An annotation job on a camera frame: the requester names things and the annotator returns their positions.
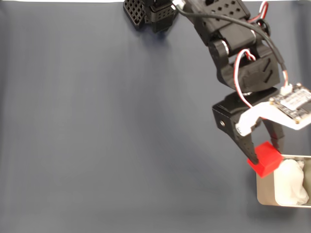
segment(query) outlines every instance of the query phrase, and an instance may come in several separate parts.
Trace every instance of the gray tablecloth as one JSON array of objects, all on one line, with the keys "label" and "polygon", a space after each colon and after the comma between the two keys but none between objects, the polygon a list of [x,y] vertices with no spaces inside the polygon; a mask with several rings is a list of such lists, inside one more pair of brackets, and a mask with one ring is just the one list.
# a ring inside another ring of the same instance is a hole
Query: gray tablecloth
[{"label": "gray tablecloth", "polygon": [[[258,203],[211,110],[232,90],[187,19],[154,35],[121,3],[0,8],[1,233],[310,232],[309,210]],[[267,15],[307,87],[310,12],[272,2]],[[285,133],[285,153],[310,154],[310,127]],[[262,126],[254,142],[266,140]]]}]

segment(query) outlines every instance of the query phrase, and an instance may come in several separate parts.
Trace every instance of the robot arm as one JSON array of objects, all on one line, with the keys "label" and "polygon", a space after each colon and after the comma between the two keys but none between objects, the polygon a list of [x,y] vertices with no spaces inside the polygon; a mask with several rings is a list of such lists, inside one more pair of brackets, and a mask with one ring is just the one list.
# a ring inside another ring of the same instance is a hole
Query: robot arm
[{"label": "robot arm", "polygon": [[[125,0],[123,7],[137,29],[151,23],[154,32],[165,31],[177,12],[193,23],[209,49],[217,79],[236,90],[212,107],[216,124],[238,145],[253,168],[261,161],[251,132],[262,121],[271,137],[271,147],[279,152],[278,160],[284,145],[282,125],[298,130],[311,123],[311,92],[288,85],[284,61],[262,17],[267,6],[254,18],[241,0],[173,0],[173,5],[170,0]],[[233,56],[237,56],[234,63],[229,61]],[[280,83],[278,64],[285,78],[280,93],[274,88]]]}]

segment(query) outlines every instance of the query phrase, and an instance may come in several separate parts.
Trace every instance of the black cable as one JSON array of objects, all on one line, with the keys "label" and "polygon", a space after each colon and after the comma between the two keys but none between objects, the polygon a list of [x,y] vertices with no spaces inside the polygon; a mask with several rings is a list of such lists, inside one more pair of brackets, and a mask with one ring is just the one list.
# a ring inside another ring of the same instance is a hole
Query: black cable
[{"label": "black cable", "polygon": [[277,47],[274,45],[273,41],[270,39],[270,37],[261,29],[255,27],[254,25],[248,23],[248,22],[244,22],[240,19],[235,19],[235,18],[231,18],[228,16],[222,16],[222,15],[217,15],[217,14],[208,14],[208,13],[189,13],[189,12],[185,12],[183,9],[181,9],[178,5],[175,6],[177,11],[185,17],[198,17],[198,18],[217,18],[217,19],[221,19],[221,20],[225,20],[225,21],[229,21],[232,23],[236,23],[239,24],[243,27],[246,27],[250,30],[253,30],[254,32],[256,32],[257,34],[261,35],[262,38],[267,42],[268,46],[271,48],[274,56],[277,59],[277,62],[281,65],[282,70],[286,70],[285,64],[284,64],[284,59],[281,55],[281,53],[278,51]]}]

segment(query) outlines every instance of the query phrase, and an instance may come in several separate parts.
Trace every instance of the black plastic part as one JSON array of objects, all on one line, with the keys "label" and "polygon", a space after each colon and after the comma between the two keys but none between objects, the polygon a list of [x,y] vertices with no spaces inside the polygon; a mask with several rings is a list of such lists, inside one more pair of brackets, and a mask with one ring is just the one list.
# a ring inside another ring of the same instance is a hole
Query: black plastic part
[{"label": "black plastic part", "polygon": [[[236,89],[233,79],[234,64],[229,62],[223,42],[211,42],[209,51],[217,68],[218,81]],[[266,90],[280,82],[277,61],[270,48],[257,43],[251,47],[251,51],[256,56],[256,61],[248,61],[244,57],[239,67],[238,79],[243,93]]]},{"label": "black plastic part", "polygon": [[229,55],[237,54],[244,48],[254,45],[256,38],[251,30],[238,24],[231,24],[219,30],[221,38],[227,43]]},{"label": "black plastic part", "polygon": [[145,13],[141,0],[125,0],[123,9],[136,30],[142,28],[145,23]]},{"label": "black plastic part", "polygon": [[154,0],[142,0],[142,4],[143,4],[145,7],[152,6],[154,3],[155,3]]},{"label": "black plastic part", "polygon": [[154,33],[168,30],[177,15],[170,0],[125,0],[123,9],[132,24],[139,30],[145,24],[151,24]]},{"label": "black plastic part", "polygon": [[[250,13],[241,0],[219,0],[206,5],[205,1],[187,0],[194,13],[208,13],[229,16],[236,19],[249,19]],[[207,44],[211,38],[218,37],[219,30],[231,24],[229,21],[215,18],[199,18],[194,21],[194,27]]]},{"label": "black plastic part", "polygon": [[282,125],[270,120],[263,120],[263,123],[271,137],[272,145],[282,153],[284,148],[284,132]]},{"label": "black plastic part", "polygon": [[271,36],[270,25],[264,18],[257,20],[257,24],[261,26],[262,30],[267,33],[268,36]]},{"label": "black plastic part", "polygon": [[176,11],[171,7],[172,3],[166,3],[160,7],[151,6],[145,9],[145,14],[151,22],[158,22],[166,18],[170,18],[176,14]]},{"label": "black plastic part", "polygon": [[[268,90],[253,93],[250,96],[245,96],[245,98],[251,103],[251,105],[256,105],[260,102],[267,101],[270,97],[277,94],[278,90],[272,87]],[[250,161],[252,161],[252,163],[257,164],[258,159],[255,154],[251,134],[246,137],[242,137],[235,128],[241,114],[248,109],[245,103],[241,101],[238,94],[234,92],[226,96],[222,102],[215,104],[212,109],[217,127],[232,138],[232,140],[238,145]]]},{"label": "black plastic part", "polygon": [[160,21],[151,22],[152,31],[154,33],[157,33],[157,32],[168,30],[173,24],[174,17],[175,17],[175,15],[171,15],[171,16],[166,17]]}]

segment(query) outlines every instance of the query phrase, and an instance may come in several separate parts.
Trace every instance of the circuit board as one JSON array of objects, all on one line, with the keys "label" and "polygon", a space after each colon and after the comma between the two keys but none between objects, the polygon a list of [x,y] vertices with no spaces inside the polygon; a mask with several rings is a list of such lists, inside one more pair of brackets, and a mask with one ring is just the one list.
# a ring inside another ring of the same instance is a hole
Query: circuit board
[{"label": "circuit board", "polygon": [[270,103],[294,119],[297,124],[311,117],[311,91],[301,84],[293,86],[290,93],[278,94],[270,99]]}]

